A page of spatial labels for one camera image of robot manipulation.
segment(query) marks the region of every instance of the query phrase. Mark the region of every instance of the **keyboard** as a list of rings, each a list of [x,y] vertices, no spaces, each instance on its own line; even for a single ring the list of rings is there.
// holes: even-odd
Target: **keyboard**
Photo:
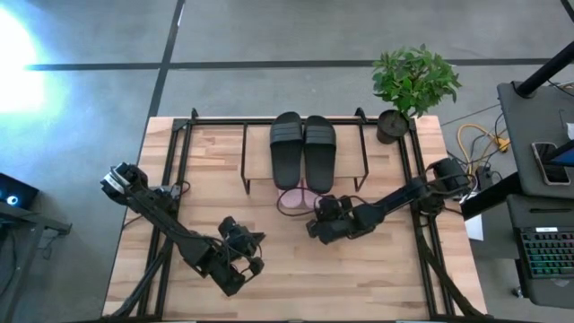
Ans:
[[[574,278],[574,231],[539,232],[520,228],[520,240],[531,278]]]

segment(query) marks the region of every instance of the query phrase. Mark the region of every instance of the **white paper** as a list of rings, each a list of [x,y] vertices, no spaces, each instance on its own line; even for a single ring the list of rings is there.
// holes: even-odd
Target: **white paper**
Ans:
[[[568,126],[568,138],[574,140],[574,124],[567,123],[566,126]]]
[[[463,197],[460,203],[464,203],[466,199],[476,196],[476,192]],[[465,221],[466,235],[468,239],[484,241],[483,234],[483,215],[478,214],[474,218]]]

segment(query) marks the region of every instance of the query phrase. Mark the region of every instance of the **robotic arm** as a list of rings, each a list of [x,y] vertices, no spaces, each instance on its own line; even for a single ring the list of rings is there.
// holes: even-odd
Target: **robotic arm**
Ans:
[[[119,164],[100,183],[104,193],[114,202],[141,214],[173,240],[184,261],[200,276],[211,276],[227,296],[237,293],[243,284],[261,273],[263,260],[254,255],[265,237],[262,232],[251,233],[230,216],[218,227],[222,239],[189,231],[174,216],[178,210],[179,192],[148,188],[147,176],[135,165]],[[246,278],[231,263],[239,258],[248,261],[251,277]]]
[[[449,158],[431,164],[435,179],[426,176],[411,179],[405,186],[383,197],[379,201],[353,207],[353,196],[325,196],[315,210],[317,219],[307,223],[311,238],[318,237],[328,244],[341,238],[355,239],[375,230],[385,217],[411,202],[417,203],[422,214],[438,214],[446,198],[470,191],[470,181],[456,161]]]

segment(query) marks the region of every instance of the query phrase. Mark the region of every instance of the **table leg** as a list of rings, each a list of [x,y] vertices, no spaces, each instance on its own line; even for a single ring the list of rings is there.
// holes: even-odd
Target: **table leg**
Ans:
[[[521,193],[522,188],[520,187],[520,178],[518,177],[518,173],[515,172],[495,185],[486,188],[475,197],[467,199],[461,205],[461,210],[465,220],[468,220],[475,215],[506,201],[507,195]]]
[[[0,317],[3,317],[1,321],[6,323],[13,321],[13,314],[24,291],[26,279],[42,238],[44,227],[41,223],[31,223],[24,224],[22,227],[12,228],[11,230],[13,232],[9,234],[14,234],[16,244],[12,248],[16,249],[17,258],[14,264],[13,278],[10,281],[10,285],[6,287],[6,293],[3,295],[5,297],[3,299],[5,303],[2,306],[4,309],[0,309]]]

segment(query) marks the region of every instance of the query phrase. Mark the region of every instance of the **gray floor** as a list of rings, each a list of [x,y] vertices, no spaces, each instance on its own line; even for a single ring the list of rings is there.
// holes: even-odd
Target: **gray floor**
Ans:
[[[175,3],[4,1],[0,13],[20,22],[18,31],[27,31],[30,39],[3,49],[0,58],[4,63],[34,48],[36,58],[26,63],[157,63]],[[551,57],[572,41],[572,30],[557,0],[197,0],[186,3],[172,61],[372,59],[381,50],[423,42],[452,59]],[[523,80],[537,67],[457,67],[464,85],[457,104],[444,101],[431,112],[446,124],[448,149],[462,156],[458,127],[476,123],[492,129],[500,108],[450,121],[497,104],[498,83]],[[573,79],[572,72],[565,69],[555,81]],[[389,106],[371,95],[370,73],[370,68],[170,71],[159,115],[188,115],[192,107],[205,116],[285,110],[347,115],[356,107],[378,114]],[[125,209],[104,197],[98,182],[110,165],[137,161],[157,75],[155,70],[0,75],[0,171],[41,189],[42,211],[74,224],[69,237],[54,243],[50,260],[35,261],[15,321],[100,315]],[[465,132],[465,145],[478,134]],[[486,144],[479,142],[479,153]],[[503,176],[515,170],[511,153],[498,154],[491,163]],[[492,315],[543,322],[574,317],[572,310],[513,298],[509,290],[517,277],[508,260],[476,262]]]

